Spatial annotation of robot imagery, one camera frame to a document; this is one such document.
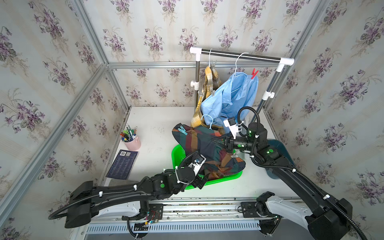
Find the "clothes rack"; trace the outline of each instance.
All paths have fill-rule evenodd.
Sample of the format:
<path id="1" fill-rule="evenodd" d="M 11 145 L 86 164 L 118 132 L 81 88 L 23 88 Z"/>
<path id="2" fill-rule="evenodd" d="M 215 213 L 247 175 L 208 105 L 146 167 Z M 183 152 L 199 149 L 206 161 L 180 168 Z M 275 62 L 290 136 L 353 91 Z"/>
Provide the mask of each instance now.
<path id="1" fill-rule="evenodd" d="M 213 56 L 222 56 L 222 57 L 228 57 L 228 58 L 239 58 L 239 59 L 245 59 L 245 60 L 253 60 L 253 61 L 263 61 L 263 62 L 269 62 L 269 63 L 276 63 L 277 68 L 275 71 L 275 74 L 272 77 L 272 80 L 270 81 L 268 88 L 263 94 L 262 100 L 260 101 L 259 106 L 257 107 L 257 112 L 260 113 L 262 107 L 264 106 L 266 100 L 268 98 L 273 98 L 275 96 L 274 92 L 271 92 L 271 89 L 280 75 L 281 71 L 283 70 L 285 65 L 292 66 L 295 60 L 293 58 L 276 58 L 276 57 L 268 57 L 268 56 L 261 56 L 261 55 L 252 55 L 252 54 L 241 54 L 241 53 L 233 53 L 233 52 L 227 52 L 227 51 L 219 51 L 219 50 L 213 50 L 213 49 L 203 49 L 198 47 L 191 47 L 189 49 L 190 53 L 196 55 L 196 72 L 195 72 L 195 81 L 191 81 L 191 87 L 194 87 L 195 89 L 195 107 L 197 106 L 198 101 L 198 90 L 199 90 L 199 69 L 200 69 L 200 56 L 201 54 L 204 55 L 213 55 Z"/>

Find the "white table surface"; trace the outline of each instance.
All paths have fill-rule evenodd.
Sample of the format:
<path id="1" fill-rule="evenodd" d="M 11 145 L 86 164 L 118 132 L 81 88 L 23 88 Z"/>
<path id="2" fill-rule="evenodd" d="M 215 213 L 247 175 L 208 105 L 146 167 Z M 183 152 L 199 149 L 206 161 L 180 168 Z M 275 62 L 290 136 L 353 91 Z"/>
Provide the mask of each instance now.
<path id="1" fill-rule="evenodd" d="M 194 107 L 132 107 L 126 125 L 132 129 L 137 126 L 141 148 L 128 180 L 140 181 L 145 176 L 152 177 L 161 173 L 164 168 L 173 168 L 171 152 L 178 143 L 172 135 L 172 129 L 178 123 L 190 125 L 193 112 Z M 264 112 L 260 113 L 260 122 L 268 131 L 268 139 L 274 139 Z M 120 149 L 127 150 L 122 141 L 119 142 L 114 159 Z M 270 178 L 265 169 L 254 165 L 248 154 L 243 159 L 246 166 L 241 177 L 207 185 L 203 189 L 189 189 L 172 197 L 258 197 L 266 191 L 281 197 L 297 197 L 282 180 Z"/>

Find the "white hanger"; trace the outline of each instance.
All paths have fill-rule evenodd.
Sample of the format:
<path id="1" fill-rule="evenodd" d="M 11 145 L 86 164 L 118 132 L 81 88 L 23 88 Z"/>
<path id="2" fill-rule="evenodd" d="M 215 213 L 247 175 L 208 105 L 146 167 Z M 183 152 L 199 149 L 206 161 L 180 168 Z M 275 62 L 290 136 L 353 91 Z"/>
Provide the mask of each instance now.
<path id="1" fill-rule="evenodd" d="M 208 67 L 211 67 L 211 51 L 212 51 L 212 48 L 211 48 L 211 50 L 209 50 L 209 56 L 208 56 L 208 60 L 209 60 L 209 62 L 208 62 Z"/>
<path id="2" fill-rule="evenodd" d="M 248 54 L 248 53 L 242 53 L 242 54 L 240 54 L 238 57 L 237 57 L 237 59 L 236 59 L 236 62 L 235 62 L 235 72 L 234 72 L 234 77 L 236 77 L 236 70 L 237 70 L 237 60 L 239 60 L 239 58 L 241 57 L 241 55 L 243 55 L 243 54 Z"/>

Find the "blue clothespin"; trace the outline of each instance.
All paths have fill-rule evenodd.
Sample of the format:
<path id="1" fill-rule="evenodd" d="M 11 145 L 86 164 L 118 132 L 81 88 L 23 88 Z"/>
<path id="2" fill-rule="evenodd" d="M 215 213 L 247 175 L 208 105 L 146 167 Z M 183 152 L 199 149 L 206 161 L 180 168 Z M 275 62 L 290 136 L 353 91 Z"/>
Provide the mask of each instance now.
<path id="1" fill-rule="evenodd" d="M 184 133 L 185 135 L 188 135 L 187 132 L 185 131 L 183 125 L 180 125 L 180 128 L 178 128 L 177 130 L 179 130 L 180 132 Z"/>

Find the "light blue shirt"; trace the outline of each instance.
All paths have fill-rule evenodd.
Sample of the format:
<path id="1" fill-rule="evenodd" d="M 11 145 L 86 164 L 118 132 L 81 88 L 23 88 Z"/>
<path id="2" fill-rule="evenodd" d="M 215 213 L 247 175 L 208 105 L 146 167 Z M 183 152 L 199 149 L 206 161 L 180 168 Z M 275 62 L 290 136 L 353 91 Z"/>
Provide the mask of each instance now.
<path id="1" fill-rule="evenodd" d="M 207 97 L 201 104 L 201 111 L 213 118 L 213 124 L 224 127 L 223 121 L 234 117 L 237 122 L 237 113 L 244 106 L 251 107 L 255 101 L 257 85 L 259 79 L 252 75 L 236 72 L 236 76 L 232 74 L 229 79 L 223 83 L 216 91 L 215 95 Z M 240 119 L 244 120 L 249 110 L 244 110 L 240 114 Z M 204 121 L 210 125 L 212 119 L 204 116 Z"/>

